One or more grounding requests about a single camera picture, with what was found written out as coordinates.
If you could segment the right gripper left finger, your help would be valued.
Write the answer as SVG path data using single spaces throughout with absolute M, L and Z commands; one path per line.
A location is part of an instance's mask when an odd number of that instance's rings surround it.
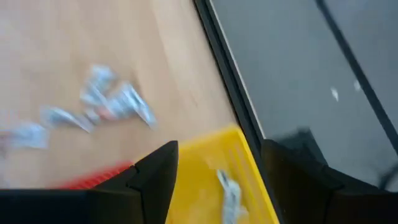
M 95 187 L 94 224 L 165 224 L 178 168 L 178 142 L 169 141 Z

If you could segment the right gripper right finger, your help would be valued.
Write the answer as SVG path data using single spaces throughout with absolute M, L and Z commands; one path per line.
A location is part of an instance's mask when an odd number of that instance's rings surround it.
M 273 140 L 261 158 L 285 224 L 379 224 L 372 185 Z

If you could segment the yellow plastic bin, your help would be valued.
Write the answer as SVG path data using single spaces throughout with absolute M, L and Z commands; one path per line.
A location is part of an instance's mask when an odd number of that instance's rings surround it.
M 179 146 L 177 180 L 166 224 L 222 224 L 217 170 L 235 180 L 248 214 L 237 224 L 279 224 L 246 138 L 230 126 Z

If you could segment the red plastic bin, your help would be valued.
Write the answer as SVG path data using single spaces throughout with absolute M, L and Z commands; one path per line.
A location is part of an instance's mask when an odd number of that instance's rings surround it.
M 92 189 L 95 186 L 107 181 L 108 179 L 120 174 L 124 170 L 133 166 L 131 161 L 122 162 L 113 166 L 105 167 L 88 175 L 77 177 L 60 184 L 58 189 Z

